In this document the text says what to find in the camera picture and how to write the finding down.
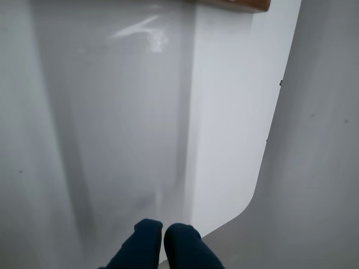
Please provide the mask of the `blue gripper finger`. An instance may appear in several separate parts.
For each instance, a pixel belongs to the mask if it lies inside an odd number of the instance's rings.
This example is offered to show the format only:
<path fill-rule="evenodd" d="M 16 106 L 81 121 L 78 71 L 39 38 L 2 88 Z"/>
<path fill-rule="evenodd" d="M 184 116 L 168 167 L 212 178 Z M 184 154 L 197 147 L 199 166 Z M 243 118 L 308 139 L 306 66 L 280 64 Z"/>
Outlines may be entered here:
<path fill-rule="evenodd" d="M 164 235 L 170 268 L 223 268 L 221 261 L 191 225 L 172 224 Z"/>
<path fill-rule="evenodd" d="M 143 219 L 105 268 L 158 268 L 163 224 Z"/>

